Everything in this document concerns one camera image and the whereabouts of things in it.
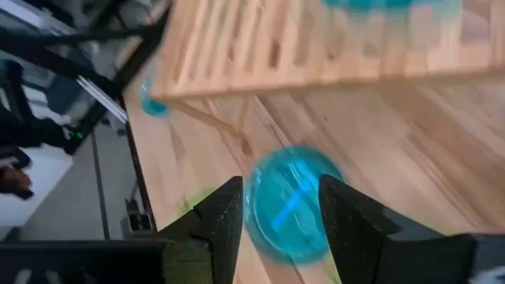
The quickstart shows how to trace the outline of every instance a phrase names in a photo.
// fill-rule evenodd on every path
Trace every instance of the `wooden slat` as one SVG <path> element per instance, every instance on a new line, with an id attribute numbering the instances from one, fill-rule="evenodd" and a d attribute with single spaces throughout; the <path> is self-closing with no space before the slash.
<path id="1" fill-rule="evenodd" d="M 462 35 L 462 3 L 454 2 L 448 11 L 444 2 L 435 9 L 436 23 L 439 25 L 439 45 L 428 54 L 428 69 L 430 73 L 449 72 L 456 70 L 460 60 Z"/>
<path id="2" fill-rule="evenodd" d="M 171 74 L 174 69 L 173 62 L 177 56 L 177 42 L 181 34 L 181 29 L 186 23 L 186 9 L 188 2 L 173 1 L 171 19 L 166 23 L 166 31 L 163 35 L 163 49 L 159 54 L 159 64 L 155 66 L 155 79 L 152 82 L 151 90 L 156 95 L 165 94 L 166 90 L 171 90 L 174 81 Z"/>
<path id="3" fill-rule="evenodd" d="M 181 90 L 187 85 L 187 82 L 189 81 L 189 71 L 193 66 L 193 62 L 198 59 L 199 47 L 200 47 L 199 43 L 201 41 L 200 33 L 202 31 L 204 19 L 206 17 L 206 12 L 208 10 L 208 4 L 209 4 L 208 1 L 200 1 L 200 7 L 196 11 L 195 24 L 193 25 L 193 30 L 191 31 L 191 37 L 189 39 L 186 57 L 184 58 L 181 70 L 181 76 L 179 77 L 178 86 L 176 90 Z"/>
<path id="4" fill-rule="evenodd" d="M 382 76 L 404 76 L 408 43 L 409 14 L 392 11 L 386 15 L 384 56 L 381 60 Z"/>
<path id="5" fill-rule="evenodd" d="M 211 72 L 211 80 L 214 85 L 225 84 L 226 74 L 225 68 L 230 62 L 230 50 L 232 46 L 232 40 L 234 40 L 234 28 L 236 21 L 238 20 L 239 9 L 241 7 L 241 2 L 245 0 L 230 0 L 230 5 L 228 13 L 226 14 L 226 19 L 223 25 L 223 32 L 219 38 L 216 55 L 215 64 Z"/>
<path id="6" fill-rule="evenodd" d="M 268 67 L 275 12 L 277 12 L 277 6 L 280 3 L 280 1 L 264 1 L 264 5 L 261 6 L 263 16 L 260 21 L 256 46 L 254 47 L 256 56 L 252 67 L 253 73 L 261 73 Z"/>
<path id="7" fill-rule="evenodd" d="M 241 20 L 238 40 L 234 48 L 234 74 L 241 74 L 245 71 L 245 63 L 249 55 L 255 28 L 255 19 L 258 13 L 258 4 L 260 0 L 247 1 L 244 16 Z"/>
<path id="8" fill-rule="evenodd" d="M 308 0 L 309 12 L 313 23 L 310 31 L 309 55 L 305 68 L 305 81 L 318 81 L 324 68 L 324 59 L 327 52 L 324 46 L 324 19 L 321 15 L 326 9 L 320 4 L 320 0 Z"/>
<path id="9" fill-rule="evenodd" d="M 362 52 L 365 49 L 366 17 L 360 13 L 352 13 L 347 16 L 348 25 L 342 27 L 345 42 L 341 58 L 338 60 L 338 80 L 360 76 Z"/>
<path id="10" fill-rule="evenodd" d="M 166 96 L 169 101 L 252 91 L 271 94 L 349 82 L 381 84 L 396 78 L 491 76 L 490 66 L 505 67 L 505 4 L 500 0 L 477 6 L 426 2 L 411 6 L 410 11 L 376 13 L 329 8 L 319 0 L 198 3 L 198 9 L 189 8 L 193 26 L 178 24 L 181 17 L 174 17 L 176 31 L 172 33 L 176 35 L 170 36 L 183 40 L 165 43 L 164 49 L 172 51 L 164 52 L 173 54 L 164 62 L 176 64 L 163 69 L 165 75 L 167 70 L 174 73 L 175 79 L 181 70 L 181 79 L 176 88 L 169 86 L 156 97 Z M 483 35 L 471 43 L 462 42 L 464 9 L 472 10 L 466 14 L 475 13 L 476 7 L 479 13 L 482 7 L 490 9 L 490 40 Z M 155 84 L 166 86 L 170 78 Z"/>
<path id="11" fill-rule="evenodd" d="M 505 64 L 505 1 L 491 1 L 491 49 L 494 66 Z"/>
<path id="12" fill-rule="evenodd" d="M 212 62 L 212 56 L 214 54 L 216 48 L 216 41 L 219 35 L 223 32 L 222 25 L 219 23 L 223 21 L 221 19 L 221 15 L 223 9 L 225 9 L 228 5 L 228 1 L 224 0 L 213 0 L 212 1 L 212 11 L 210 20 L 208 23 L 204 23 L 207 25 L 207 32 L 204 36 L 204 41 L 202 42 L 202 50 L 200 57 L 198 58 L 198 63 L 195 65 L 196 68 L 196 80 L 205 80 L 206 73 L 208 71 L 209 63 Z"/>

